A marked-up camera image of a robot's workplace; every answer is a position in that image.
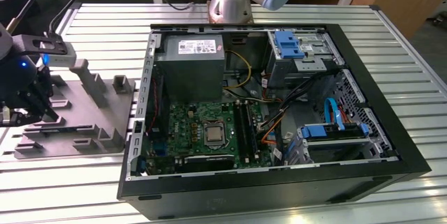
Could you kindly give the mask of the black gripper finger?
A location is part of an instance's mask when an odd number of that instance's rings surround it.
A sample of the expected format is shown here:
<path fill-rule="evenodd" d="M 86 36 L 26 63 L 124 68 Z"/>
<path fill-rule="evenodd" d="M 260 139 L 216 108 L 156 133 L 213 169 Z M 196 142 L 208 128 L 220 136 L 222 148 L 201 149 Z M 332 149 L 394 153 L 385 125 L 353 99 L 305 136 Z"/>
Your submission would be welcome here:
<path fill-rule="evenodd" d="M 21 108 L 36 119 L 42 119 L 45 112 L 45 98 L 38 85 L 28 85 L 25 89 L 17 91 L 21 100 Z"/>
<path fill-rule="evenodd" d="M 44 112 L 46 117 L 45 121 L 56 122 L 58 119 L 58 115 L 52 109 L 52 103 L 49 100 L 49 98 L 53 96 L 53 90 L 52 90 L 49 68 L 46 66 L 40 66 L 37 68 L 37 81 L 40 85 L 41 100 L 44 104 Z"/>

